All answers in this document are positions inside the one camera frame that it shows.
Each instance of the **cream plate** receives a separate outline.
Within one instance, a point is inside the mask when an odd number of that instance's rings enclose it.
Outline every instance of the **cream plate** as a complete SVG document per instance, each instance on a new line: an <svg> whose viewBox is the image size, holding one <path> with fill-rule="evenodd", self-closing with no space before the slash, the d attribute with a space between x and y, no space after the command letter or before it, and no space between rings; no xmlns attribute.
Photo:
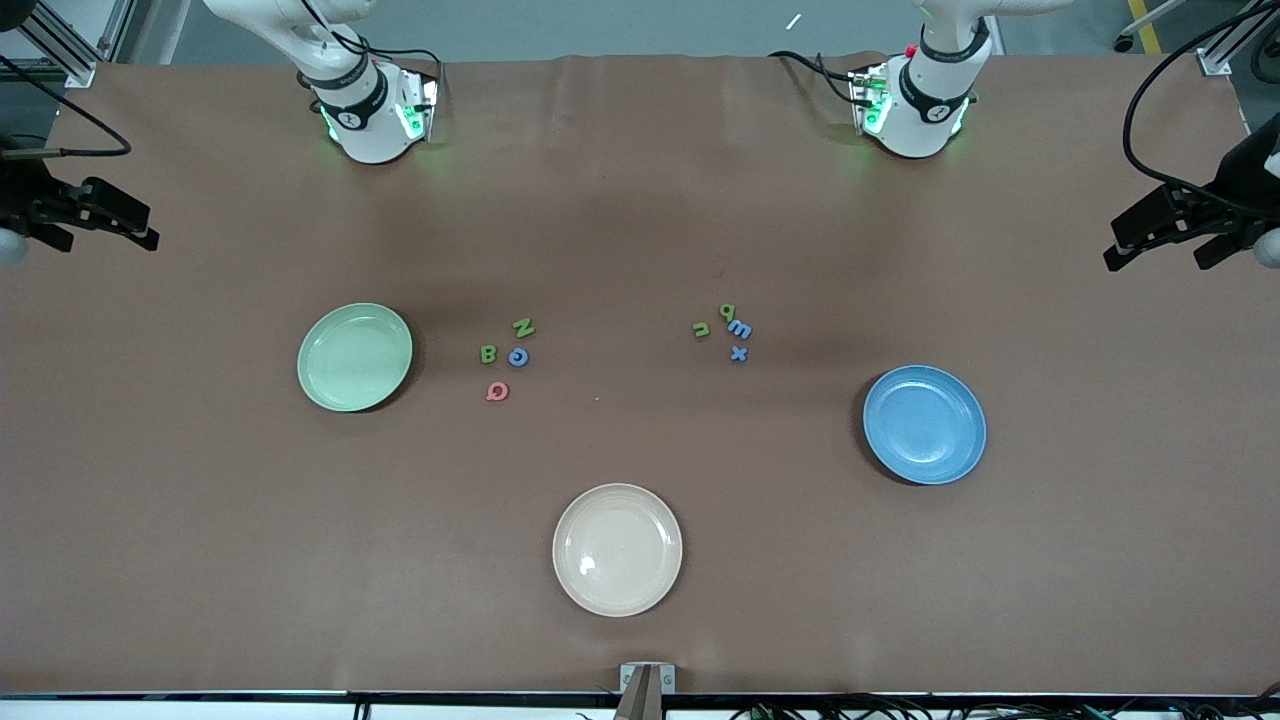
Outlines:
<svg viewBox="0 0 1280 720"><path fill-rule="evenodd" d="M684 542L657 495L613 483L570 503L556 527L552 564L573 602L605 618L649 610L680 574Z"/></svg>

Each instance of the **black cable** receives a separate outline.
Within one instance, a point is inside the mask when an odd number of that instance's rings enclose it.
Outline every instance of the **black cable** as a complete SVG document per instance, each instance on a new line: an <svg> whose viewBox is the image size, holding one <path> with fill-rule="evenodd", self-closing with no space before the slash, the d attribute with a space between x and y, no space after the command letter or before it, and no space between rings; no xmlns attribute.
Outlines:
<svg viewBox="0 0 1280 720"><path fill-rule="evenodd" d="M841 100L849 102L850 105L858 105L859 108L872 106L870 100L863 100L860 97L850 97L849 95L841 92L838 87L836 87L836 81L831 79L831 73L827 70L827 65L822 63L822 53L818 53L818 72L822 73L822 78L827 81L827 87L829 87L831 91L836 94L836 97L840 97Z"/></svg>
<svg viewBox="0 0 1280 720"><path fill-rule="evenodd" d="M835 72L831 72L831 70L823 70L823 68L819 68L818 64L814 63L813 60L810 60L809 58L805 58L804 55L801 55L799 53L792 53L790 50L778 50L777 53L769 53L769 58L786 58L788 60L795 60L796 63L800 63L801 65L809 68L810 70L813 70L815 73L826 72L827 77L829 77L832 79L849 79L847 74L840 74L840 73L835 73ZM852 68L849 72L858 73L858 72L865 70L867 68L870 68L870 67L874 67L874 65L878 65L878 64L879 63L872 63L870 65L861 65L861 67L858 67L858 68Z"/></svg>
<svg viewBox="0 0 1280 720"><path fill-rule="evenodd" d="M1234 28L1234 27L1239 26L1240 23L1243 23L1244 20L1247 20L1247 19L1254 17L1254 15L1260 15L1262 13L1268 13L1268 12L1276 10L1276 9L1280 9L1280 0L1271 0L1270 3L1263 3L1263 4L1261 4L1261 5L1256 6L1256 8L1245 10L1245 12L1243 12L1243 13L1240 13L1240 14L1238 14L1238 15L1235 15L1235 17L1228 19L1228 20L1224 20L1224 22L1221 22L1221 23L1219 23L1219 24L1216 24L1216 26L1206 29L1204 32L1197 35L1196 37L1193 37L1192 40L1189 40L1185 45L1183 45L1181 47L1179 47L1178 50L1174 50L1169 56L1166 56L1164 60L1161 60L1158 65L1156 65L1156 69L1151 70L1151 74L1148 74L1147 78L1142 81L1142 85L1139 85L1138 90L1133 94L1133 99L1129 101L1129 109L1124 114L1124 132L1121 133L1120 141L1121 141L1121 145L1124 146L1124 156L1125 156L1126 160L1129 160L1129 164L1133 165L1134 169L1137 169L1139 173L1142 173L1142 174L1144 174L1144 176L1147 176L1147 177L1149 177L1152 179L1157 179L1157 181L1160 181L1162 183L1171 184L1171 186L1174 186L1175 188L1179 188L1179 190L1185 190L1185 191L1189 191L1189 192L1194 192L1194 193L1199 195L1201 197L1204 197L1204 199L1211 200L1213 202L1219 202L1221 205L1225 205L1225 206L1230 208L1231 210L1234 210L1235 213L1238 213L1240 215L1245 215L1245 217L1251 217L1251 218L1261 218L1261 219L1280 219L1280 213L1277 213L1277 211L1268 211L1268 210L1262 210L1262 209L1258 209L1258 208L1249 208L1247 205L1240 205L1239 202L1235 202L1235 201L1228 200L1225 197L1221 197L1216 192L1208 191L1208 190L1206 190L1206 188L1203 188L1203 187L1201 187L1201 186L1198 186L1198 184L1196 184L1193 182L1184 181L1184 179L1181 179L1179 177L1171 176L1169 173L1162 173L1160 170L1156 170L1156 169L1148 167L1142 160L1139 160L1137 155L1134 155L1134 151L1133 151L1133 137L1132 137L1133 136L1133 118L1134 118L1134 114L1138 110L1138 102L1142 101L1142 96L1147 94L1147 90L1151 87L1151 85L1153 82L1156 82L1156 78L1158 78L1160 74L1162 72L1165 72L1165 69L1169 68L1169 65L1174 64L1174 61L1178 60L1178 58L1185 55L1193 47L1196 47L1201 42L1204 42L1210 37L1213 37L1219 32L1222 32L1222 31L1229 29L1229 28Z"/></svg>
<svg viewBox="0 0 1280 720"><path fill-rule="evenodd" d="M442 74L444 73L444 63L442 63L440 58L436 56L436 54L431 53L430 50L421 50L421 49L384 50L381 47L374 47L372 45L369 44L367 40L360 37L358 35L356 36L357 40L351 40L349 37L344 37L338 32L329 29L328 23L320 17L320 13L317 13L316 9L311 5L311 0L302 0L302 6L307 9L307 14L310 14L311 18L315 19L315 22L320 27L325 28L325 32L332 35L333 38L338 41L338 45L342 45L343 49L346 49L349 53L355 53L356 55L374 55L384 60L390 60L392 55L426 55L433 61L435 61L436 65L440 67L440 73Z"/></svg>
<svg viewBox="0 0 1280 720"><path fill-rule="evenodd" d="M374 714L374 706L367 700L356 696L356 711L351 714L351 720L369 720Z"/></svg>
<svg viewBox="0 0 1280 720"><path fill-rule="evenodd" d="M795 60L801 65L809 68L810 70L820 74L822 78L827 81L827 87L829 87L831 91L836 94L836 97L840 97L841 100L849 102L850 105L858 105L859 108L872 106L872 102L869 100L855 99L850 97L849 95L845 95L844 92L840 91L838 87L836 87L835 82L837 79L849 82L849 73L861 72L865 70L867 68L870 68L872 65L861 65L858 68L851 68L846 70L844 74L841 74L827 69L827 65L822 61L822 53L818 54L817 61L810 61L804 55L792 53L790 50L778 50L777 53L769 53L769 58L786 58L788 60Z"/></svg>
<svg viewBox="0 0 1280 720"><path fill-rule="evenodd" d="M120 155L128 155L129 152L133 151L133 146L129 145L128 140L124 140L123 135L120 135L120 133L115 132L114 129L111 129L106 123L104 123L102 120L95 118L93 115L91 115L90 113L87 113L83 108L81 108L79 105L72 102L70 100L63 97L61 95L58 95L56 92L54 92L52 90L49 90L47 87L45 87L45 85L42 82L40 82L36 78L31 77L29 74L27 74L26 70L23 70L18 65L14 65L12 61L9 61L9 58L5 58L4 55L0 55L0 64L3 64L4 67L9 68L15 76L18 76L22 79L24 79L28 83L31 83L36 90L38 90L38 91L44 92L45 95L47 95L47 96L52 97L54 100L56 100L59 105L65 105L65 106L70 108L72 110L76 111L77 115L79 115L82 118L84 118L86 120L93 123L95 126L99 127L99 129L101 129L106 135L111 136L111 140L115 140L116 142L120 143L120 146L116 147L115 150L77 150L77 149L69 149L69 147L59 147L59 149L56 149L58 155L60 155L63 158L118 158Z"/></svg>
<svg viewBox="0 0 1280 720"><path fill-rule="evenodd" d="M1253 77L1267 85L1280 85L1280 74L1275 74L1262 67L1262 54L1266 53L1268 46L1280 40L1276 37L1277 32L1280 32L1280 18L1271 20L1271 24L1260 33L1258 44L1253 47L1253 55L1249 58L1249 69L1253 70Z"/></svg>

